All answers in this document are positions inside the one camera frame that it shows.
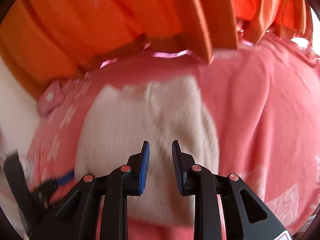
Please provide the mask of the pink sweater with black hearts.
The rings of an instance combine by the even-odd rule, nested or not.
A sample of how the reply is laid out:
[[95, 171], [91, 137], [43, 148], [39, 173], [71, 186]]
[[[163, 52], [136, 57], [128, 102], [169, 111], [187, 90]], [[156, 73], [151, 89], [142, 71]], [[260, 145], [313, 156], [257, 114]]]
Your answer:
[[195, 202], [177, 189], [172, 142], [211, 172], [219, 170], [219, 140], [212, 117], [193, 76], [165, 82], [105, 86], [81, 129], [75, 177], [110, 174], [150, 144], [146, 188], [128, 200], [129, 216], [152, 224], [192, 226]]

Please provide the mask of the pink pouch with white button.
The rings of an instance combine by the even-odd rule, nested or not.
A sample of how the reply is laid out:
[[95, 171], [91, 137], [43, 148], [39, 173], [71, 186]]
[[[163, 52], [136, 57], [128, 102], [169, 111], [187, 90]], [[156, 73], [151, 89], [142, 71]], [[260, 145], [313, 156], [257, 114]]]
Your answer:
[[65, 94], [59, 81], [52, 82], [38, 100], [38, 109], [42, 116], [48, 116], [65, 99]]

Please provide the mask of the pink fleece blanket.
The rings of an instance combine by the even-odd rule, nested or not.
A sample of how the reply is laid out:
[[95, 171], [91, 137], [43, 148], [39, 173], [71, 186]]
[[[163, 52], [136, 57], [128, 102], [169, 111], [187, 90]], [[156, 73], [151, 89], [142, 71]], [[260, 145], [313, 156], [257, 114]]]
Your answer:
[[[139, 56], [61, 85], [64, 102], [42, 116], [27, 153], [32, 187], [75, 171], [85, 117], [105, 86], [122, 89], [183, 76], [195, 77], [215, 124], [217, 174], [237, 173], [296, 233], [319, 204], [319, 62], [272, 34], [256, 46], [221, 51], [209, 65], [190, 56]], [[192, 226], [132, 218], [129, 236], [191, 239]]]

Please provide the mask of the orange curtain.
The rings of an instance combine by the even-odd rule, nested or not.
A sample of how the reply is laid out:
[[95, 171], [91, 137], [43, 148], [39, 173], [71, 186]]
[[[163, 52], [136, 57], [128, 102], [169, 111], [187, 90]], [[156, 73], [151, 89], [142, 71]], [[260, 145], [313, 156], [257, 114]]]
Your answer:
[[312, 39], [306, 0], [16, 0], [1, 23], [1, 57], [35, 98], [55, 80], [81, 78], [102, 62], [189, 50], [210, 62], [236, 49], [238, 29], [258, 43], [268, 30]]

